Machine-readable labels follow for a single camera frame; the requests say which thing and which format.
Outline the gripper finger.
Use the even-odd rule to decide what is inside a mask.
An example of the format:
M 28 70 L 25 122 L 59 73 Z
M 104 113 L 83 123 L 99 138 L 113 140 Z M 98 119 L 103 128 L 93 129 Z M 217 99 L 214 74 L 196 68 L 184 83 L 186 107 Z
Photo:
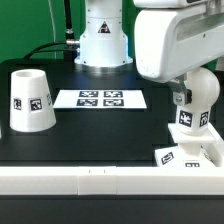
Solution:
M 185 106 L 192 102 L 192 91 L 185 85 L 187 74 L 180 75 L 168 82 L 173 92 L 173 102 L 177 106 Z

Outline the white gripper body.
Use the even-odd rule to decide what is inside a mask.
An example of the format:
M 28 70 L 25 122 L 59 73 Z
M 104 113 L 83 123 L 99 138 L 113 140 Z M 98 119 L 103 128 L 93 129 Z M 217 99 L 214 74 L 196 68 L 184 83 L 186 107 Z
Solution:
M 136 67 L 167 82 L 224 55 L 224 0 L 133 0 Z

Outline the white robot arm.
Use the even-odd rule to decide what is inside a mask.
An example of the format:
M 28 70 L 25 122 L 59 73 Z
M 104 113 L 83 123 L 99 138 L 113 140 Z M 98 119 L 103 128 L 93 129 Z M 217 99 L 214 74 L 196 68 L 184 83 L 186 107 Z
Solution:
M 147 80 L 170 83 L 174 102 L 191 102 L 185 74 L 224 55 L 224 0 L 133 0 L 135 57 L 122 30 L 122 0 L 85 0 L 86 28 L 75 63 L 108 71 L 134 62 Z

